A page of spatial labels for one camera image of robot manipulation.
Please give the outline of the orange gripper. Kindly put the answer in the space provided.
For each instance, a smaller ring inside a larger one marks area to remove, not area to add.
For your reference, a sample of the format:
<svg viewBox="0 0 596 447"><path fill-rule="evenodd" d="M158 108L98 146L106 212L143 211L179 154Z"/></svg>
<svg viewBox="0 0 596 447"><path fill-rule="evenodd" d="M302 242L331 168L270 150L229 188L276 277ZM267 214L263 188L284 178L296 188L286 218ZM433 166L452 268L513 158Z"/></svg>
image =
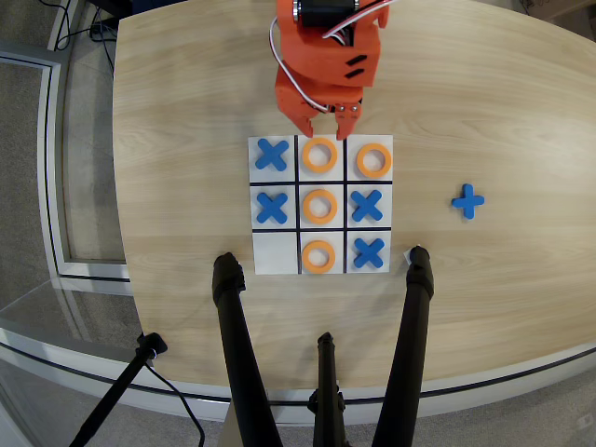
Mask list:
<svg viewBox="0 0 596 447"><path fill-rule="evenodd" d="M291 111L291 122L307 138L312 138L312 119L319 113L334 113L337 123L336 139L343 141L354 131L361 116L363 87L345 87L305 77L292 69L287 74L278 69L275 84L278 105L286 104ZM299 107L310 107L298 111Z"/></svg>

